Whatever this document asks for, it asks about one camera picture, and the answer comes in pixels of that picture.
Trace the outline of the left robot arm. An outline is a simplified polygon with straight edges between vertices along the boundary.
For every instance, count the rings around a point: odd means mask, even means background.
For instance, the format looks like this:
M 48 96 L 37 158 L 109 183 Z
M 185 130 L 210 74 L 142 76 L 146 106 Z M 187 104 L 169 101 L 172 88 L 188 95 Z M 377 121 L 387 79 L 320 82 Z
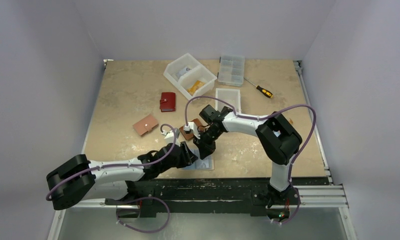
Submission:
M 55 210 L 70 208 L 89 199 L 120 200 L 129 205 L 137 198 L 130 182 L 147 181 L 171 168 L 185 168 L 198 157 L 186 142 L 152 150 L 129 160 L 100 162 L 78 154 L 46 176 L 46 200 Z

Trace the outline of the tan card holder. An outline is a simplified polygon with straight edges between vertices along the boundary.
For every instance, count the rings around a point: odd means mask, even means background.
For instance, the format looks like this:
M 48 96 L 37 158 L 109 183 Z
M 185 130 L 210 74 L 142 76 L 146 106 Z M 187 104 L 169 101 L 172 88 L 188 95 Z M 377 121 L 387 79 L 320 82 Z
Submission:
M 292 120 L 291 118 L 288 119 L 288 122 L 289 122 L 291 125 L 294 124 L 294 122 L 293 122 L 293 120 Z M 282 133 L 281 133 L 280 130 L 278 130 L 278 131 L 276 131 L 274 134 L 275 134 L 276 137 L 279 137 Z

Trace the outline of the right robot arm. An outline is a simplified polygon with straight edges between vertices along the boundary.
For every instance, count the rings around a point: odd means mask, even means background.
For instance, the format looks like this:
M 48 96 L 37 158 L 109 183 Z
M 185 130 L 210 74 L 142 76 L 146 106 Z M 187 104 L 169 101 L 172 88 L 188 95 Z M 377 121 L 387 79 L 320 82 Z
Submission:
M 215 141 L 223 133 L 241 133 L 257 137 L 267 157 L 272 161 L 269 199 L 279 204 L 288 197 L 290 164 L 299 152 L 303 140 L 282 114 L 272 117 L 236 114 L 227 106 L 218 111 L 207 105 L 199 115 L 206 122 L 203 130 L 193 122 L 187 122 L 183 129 L 194 134 L 194 144 L 201 159 L 215 151 Z

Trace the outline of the black credit card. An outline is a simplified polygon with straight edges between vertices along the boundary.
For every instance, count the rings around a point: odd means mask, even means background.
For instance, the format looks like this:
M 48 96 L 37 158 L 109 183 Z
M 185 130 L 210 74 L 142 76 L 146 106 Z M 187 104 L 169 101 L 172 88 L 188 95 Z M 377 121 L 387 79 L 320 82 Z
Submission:
M 221 110 L 222 115 L 227 115 L 232 112 L 233 112 L 233 109 L 231 107 L 227 107 L 227 106 L 224 106 Z

